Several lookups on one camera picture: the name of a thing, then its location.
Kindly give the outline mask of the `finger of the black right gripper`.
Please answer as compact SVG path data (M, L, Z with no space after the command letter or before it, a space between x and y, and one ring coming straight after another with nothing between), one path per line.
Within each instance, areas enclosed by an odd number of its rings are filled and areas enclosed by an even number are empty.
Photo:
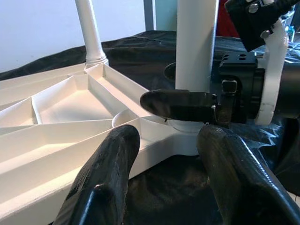
M140 97L146 111L167 120L228 124L232 119L229 103L218 102L215 94L188 90L152 90Z
M176 62L167 65L164 69L164 76L171 82L175 82L176 77Z

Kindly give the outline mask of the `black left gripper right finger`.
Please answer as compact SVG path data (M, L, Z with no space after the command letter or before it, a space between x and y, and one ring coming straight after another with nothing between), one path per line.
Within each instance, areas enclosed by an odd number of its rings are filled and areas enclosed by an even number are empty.
M298 225L300 209L273 172L229 129L205 125L197 150L226 225Z

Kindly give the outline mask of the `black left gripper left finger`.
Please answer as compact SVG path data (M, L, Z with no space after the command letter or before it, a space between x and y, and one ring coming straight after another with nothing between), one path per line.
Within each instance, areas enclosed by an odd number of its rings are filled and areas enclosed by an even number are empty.
M129 174L140 148L132 125L112 129L77 174L55 225L120 225Z

